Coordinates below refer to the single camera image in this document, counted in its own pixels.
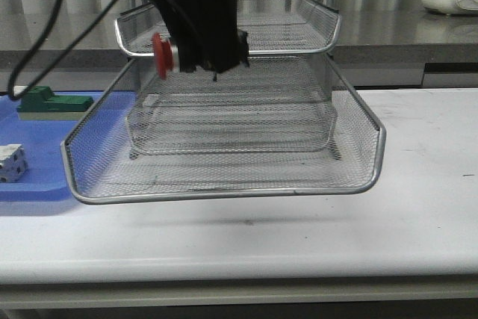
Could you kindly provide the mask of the red emergency stop button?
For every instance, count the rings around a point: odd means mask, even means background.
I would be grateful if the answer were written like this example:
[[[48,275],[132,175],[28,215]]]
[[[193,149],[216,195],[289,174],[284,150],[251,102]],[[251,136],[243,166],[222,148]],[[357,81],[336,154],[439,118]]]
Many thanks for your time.
[[[223,34],[163,38],[158,32],[151,38],[157,74],[165,79],[170,72],[195,72],[199,67],[212,73],[224,73],[236,66],[249,66],[248,33],[234,28]]]

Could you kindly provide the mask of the silver mesh tray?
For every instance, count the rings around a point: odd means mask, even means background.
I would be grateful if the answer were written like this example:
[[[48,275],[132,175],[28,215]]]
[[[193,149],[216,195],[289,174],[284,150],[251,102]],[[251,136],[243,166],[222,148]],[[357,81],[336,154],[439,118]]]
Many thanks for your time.
[[[238,28],[248,33],[249,54],[301,55],[327,52],[338,38],[340,14],[314,0],[238,0]],[[114,22],[117,43],[133,58],[151,57],[152,35],[169,31],[152,4],[125,12]]]
[[[367,191],[381,173],[386,130],[328,59],[337,120],[331,140],[320,151],[145,155],[131,145],[125,123],[129,151],[115,155],[102,175],[105,189],[94,193],[127,199],[115,203],[134,203]],[[155,74],[147,59],[130,61],[102,96],[131,91],[132,109],[157,83]]]
[[[125,119],[145,155],[316,152],[335,130],[328,102],[235,105],[136,104]]]

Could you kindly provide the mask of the grey stone counter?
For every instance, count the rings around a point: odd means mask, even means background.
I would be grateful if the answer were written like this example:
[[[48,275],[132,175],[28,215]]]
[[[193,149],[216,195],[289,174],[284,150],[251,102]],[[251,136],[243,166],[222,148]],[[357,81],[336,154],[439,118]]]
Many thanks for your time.
[[[74,40],[95,14],[60,15],[40,53],[29,63],[40,68]],[[126,55],[114,33],[118,14],[106,16],[60,63],[62,67],[120,68]],[[427,64],[426,72],[477,73],[477,16],[444,16],[416,11],[341,13],[338,42],[330,54],[337,64]],[[45,14],[1,15],[1,69],[11,69],[38,38]]]

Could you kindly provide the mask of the green terminal block module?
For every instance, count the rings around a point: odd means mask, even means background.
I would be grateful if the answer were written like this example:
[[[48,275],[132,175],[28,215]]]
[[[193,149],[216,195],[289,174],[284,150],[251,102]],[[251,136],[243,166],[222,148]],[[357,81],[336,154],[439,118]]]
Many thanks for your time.
[[[93,105],[91,96],[58,95],[50,87],[34,87],[16,108],[21,120],[79,120]]]

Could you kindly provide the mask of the blue plastic tray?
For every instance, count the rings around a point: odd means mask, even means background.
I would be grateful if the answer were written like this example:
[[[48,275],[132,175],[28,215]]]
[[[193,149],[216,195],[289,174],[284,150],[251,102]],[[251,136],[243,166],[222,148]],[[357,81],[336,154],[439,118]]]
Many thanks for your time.
[[[79,120],[21,120],[16,104],[1,98],[1,144],[23,146],[28,169],[16,182],[1,184],[3,202],[58,201],[70,194],[88,204],[126,202],[95,190],[115,155],[127,153],[125,115],[134,104],[131,91],[114,91],[96,100]]]

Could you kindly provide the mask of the white circuit breaker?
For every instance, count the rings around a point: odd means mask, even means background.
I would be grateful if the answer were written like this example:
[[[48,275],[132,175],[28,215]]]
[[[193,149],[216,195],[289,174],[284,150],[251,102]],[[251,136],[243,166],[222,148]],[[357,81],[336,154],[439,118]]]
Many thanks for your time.
[[[28,169],[22,144],[1,145],[1,183],[18,181]]]

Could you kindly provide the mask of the silver mesh rack frame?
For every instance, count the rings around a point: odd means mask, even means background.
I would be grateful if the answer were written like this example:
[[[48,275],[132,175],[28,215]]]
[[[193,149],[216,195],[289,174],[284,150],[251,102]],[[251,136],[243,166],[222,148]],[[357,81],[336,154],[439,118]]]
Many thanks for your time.
[[[154,56],[147,59],[155,68]],[[170,72],[138,102],[180,105],[235,105],[332,101],[333,72],[326,52],[301,55],[249,55],[249,66],[224,73],[198,68]]]

